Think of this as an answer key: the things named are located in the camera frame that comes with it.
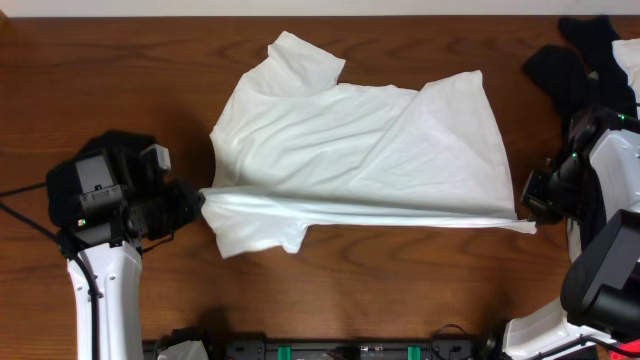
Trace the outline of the white t-shirt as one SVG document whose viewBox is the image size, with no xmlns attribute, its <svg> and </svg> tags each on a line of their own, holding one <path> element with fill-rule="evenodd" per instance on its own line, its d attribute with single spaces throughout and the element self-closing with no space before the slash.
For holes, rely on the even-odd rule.
<svg viewBox="0 0 640 360">
<path fill-rule="evenodd" d="M 340 81 L 343 59 L 283 32 L 210 138 L 203 216 L 220 254 L 297 252 L 314 225 L 532 234 L 480 71 L 418 90 Z"/>
</svg>

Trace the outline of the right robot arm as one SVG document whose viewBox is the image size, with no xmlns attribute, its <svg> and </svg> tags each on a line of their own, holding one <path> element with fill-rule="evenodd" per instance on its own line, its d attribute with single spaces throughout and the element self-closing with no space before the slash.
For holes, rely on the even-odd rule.
<svg viewBox="0 0 640 360">
<path fill-rule="evenodd" d="M 639 121 L 593 105 L 521 197 L 539 225 L 565 222 L 571 266 L 558 299 L 488 339 L 493 359 L 561 359 L 592 346 L 636 359 L 639 338 Z"/>
</svg>

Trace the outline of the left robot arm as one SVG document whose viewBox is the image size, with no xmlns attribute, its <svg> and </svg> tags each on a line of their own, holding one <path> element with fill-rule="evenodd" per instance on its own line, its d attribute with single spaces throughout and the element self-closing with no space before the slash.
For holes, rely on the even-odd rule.
<svg viewBox="0 0 640 360">
<path fill-rule="evenodd" d="M 183 179 L 165 181 L 169 152 L 102 148 L 46 176 L 49 216 L 76 301 L 81 359 L 141 359 L 139 289 L 146 240 L 172 240 L 201 214 L 203 196 Z"/>
</svg>

